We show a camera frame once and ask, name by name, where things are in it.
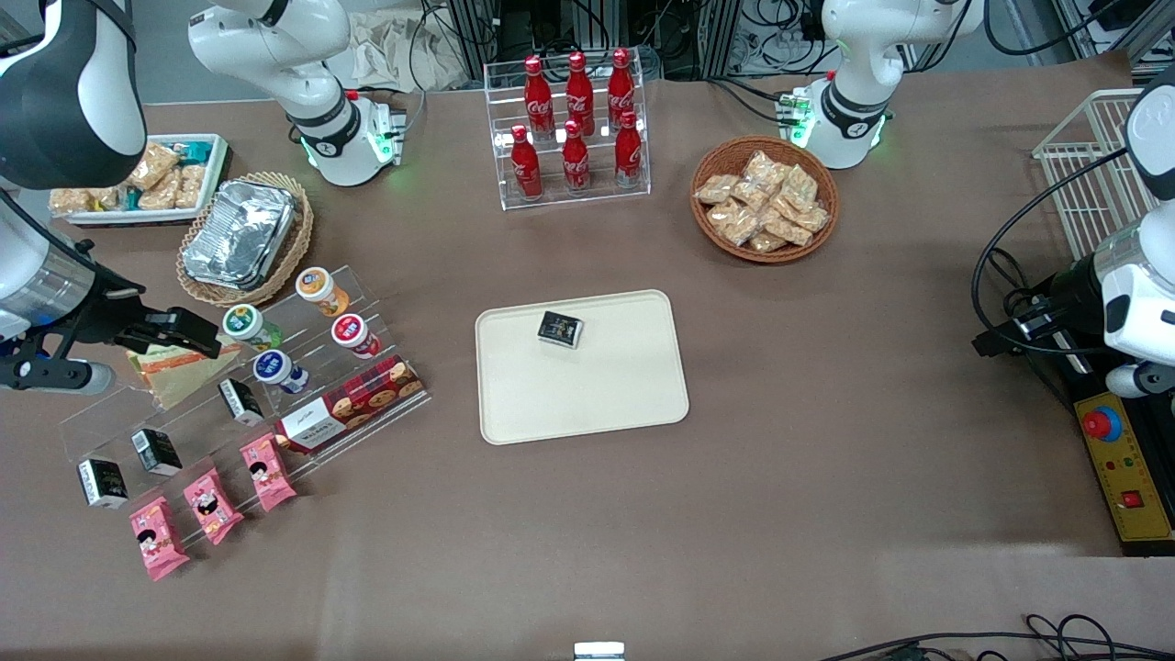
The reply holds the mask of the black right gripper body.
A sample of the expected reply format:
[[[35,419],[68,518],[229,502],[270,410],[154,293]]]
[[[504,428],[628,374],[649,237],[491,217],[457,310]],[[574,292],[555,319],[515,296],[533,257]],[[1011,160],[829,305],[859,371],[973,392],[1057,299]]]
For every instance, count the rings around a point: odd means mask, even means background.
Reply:
[[[59,248],[63,263],[63,294],[58,296],[62,313],[56,319],[56,355],[67,357],[75,344],[118,344],[118,333],[152,332],[146,317],[154,312],[142,304],[141,286],[122,279],[89,255]]]

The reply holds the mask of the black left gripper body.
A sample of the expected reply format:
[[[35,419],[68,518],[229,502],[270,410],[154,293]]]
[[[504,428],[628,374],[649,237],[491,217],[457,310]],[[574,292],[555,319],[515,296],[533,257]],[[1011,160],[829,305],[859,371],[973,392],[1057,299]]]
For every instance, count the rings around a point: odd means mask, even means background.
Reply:
[[[1094,259],[1077,259],[1038,286],[1025,290],[1023,312],[972,340],[982,357],[1010,353],[1103,355],[1103,306]]]

